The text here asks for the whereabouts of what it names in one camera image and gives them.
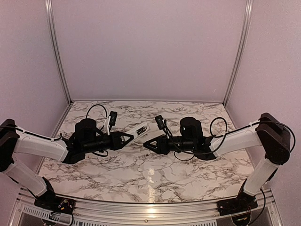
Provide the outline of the white remote control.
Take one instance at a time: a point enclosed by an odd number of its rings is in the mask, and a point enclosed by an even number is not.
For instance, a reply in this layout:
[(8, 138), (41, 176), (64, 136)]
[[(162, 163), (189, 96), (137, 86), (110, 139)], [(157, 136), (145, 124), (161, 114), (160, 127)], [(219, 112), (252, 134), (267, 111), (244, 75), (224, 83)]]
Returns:
[(151, 128), (149, 124), (147, 122), (143, 122), (137, 125), (136, 127), (134, 127), (133, 129), (127, 131), (127, 134), (133, 135), (134, 136), (133, 141), (135, 141), (143, 137), (144, 135), (146, 135), (150, 130)]

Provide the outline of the white battery cover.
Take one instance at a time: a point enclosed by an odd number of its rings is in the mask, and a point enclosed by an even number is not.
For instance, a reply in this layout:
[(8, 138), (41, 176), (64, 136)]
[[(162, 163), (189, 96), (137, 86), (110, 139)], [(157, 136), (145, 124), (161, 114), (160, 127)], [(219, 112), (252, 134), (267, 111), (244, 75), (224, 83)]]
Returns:
[(137, 157), (137, 159), (139, 159), (139, 160), (145, 160), (145, 159), (147, 159), (150, 156), (151, 156), (150, 154), (144, 154), (144, 155), (141, 155), (141, 156)]

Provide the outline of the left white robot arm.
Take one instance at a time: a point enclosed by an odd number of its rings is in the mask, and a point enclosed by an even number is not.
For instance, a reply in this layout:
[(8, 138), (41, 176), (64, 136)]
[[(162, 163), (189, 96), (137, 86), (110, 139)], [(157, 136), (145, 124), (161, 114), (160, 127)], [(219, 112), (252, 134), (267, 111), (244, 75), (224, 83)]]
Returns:
[(75, 164), (87, 153), (119, 150), (134, 139), (132, 134), (120, 131), (104, 134), (93, 119), (83, 119), (76, 123), (70, 138), (42, 137), (18, 128), (11, 119), (0, 129), (0, 171), (26, 187), (40, 199), (48, 209), (59, 206), (59, 198), (48, 180), (38, 176), (17, 159), (18, 153), (47, 157), (65, 164)]

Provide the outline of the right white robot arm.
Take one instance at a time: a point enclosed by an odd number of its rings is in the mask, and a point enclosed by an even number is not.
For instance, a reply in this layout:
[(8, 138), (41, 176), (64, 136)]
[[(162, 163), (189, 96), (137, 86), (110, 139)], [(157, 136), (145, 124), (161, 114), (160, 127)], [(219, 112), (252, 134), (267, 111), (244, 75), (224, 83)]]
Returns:
[(193, 117), (180, 120), (180, 136), (172, 135), (161, 115), (155, 121), (164, 135), (144, 142), (143, 147), (156, 154), (167, 155), (173, 151), (210, 161), (241, 149), (263, 147), (264, 157), (241, 186), (238, 197), (233, 200), (233, 207), (238, 211), (249, 206), (251, 198), (271, 180), (279, 166), (288, 162), (296, 145), (296, 137), (291, 128), (269, 113), (263, 113), (257, 121), (234, 131), (226, 131), (223, 135), (211, 134), (208, 137), (203, 134), (201, 122)]

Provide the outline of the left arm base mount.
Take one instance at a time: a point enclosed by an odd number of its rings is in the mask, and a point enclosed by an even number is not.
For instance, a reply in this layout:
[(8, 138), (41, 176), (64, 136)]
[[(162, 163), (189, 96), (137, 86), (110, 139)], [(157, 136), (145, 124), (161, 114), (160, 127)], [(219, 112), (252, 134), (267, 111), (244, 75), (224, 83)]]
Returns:
[(34, 205), (52, 211), (53, 213), (72, 214), (75, 200), (63, 197), (37, 198)]

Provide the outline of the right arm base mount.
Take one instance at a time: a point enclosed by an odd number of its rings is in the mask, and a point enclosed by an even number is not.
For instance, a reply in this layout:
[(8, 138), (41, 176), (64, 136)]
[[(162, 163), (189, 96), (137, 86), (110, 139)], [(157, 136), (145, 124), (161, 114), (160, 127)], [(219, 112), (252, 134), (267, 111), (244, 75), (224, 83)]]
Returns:
[(240, 213), (258, 207), (256, 198), (249, 195), (239, 195), (236, 198), (225, 199), (217, 202), (220, 216)]

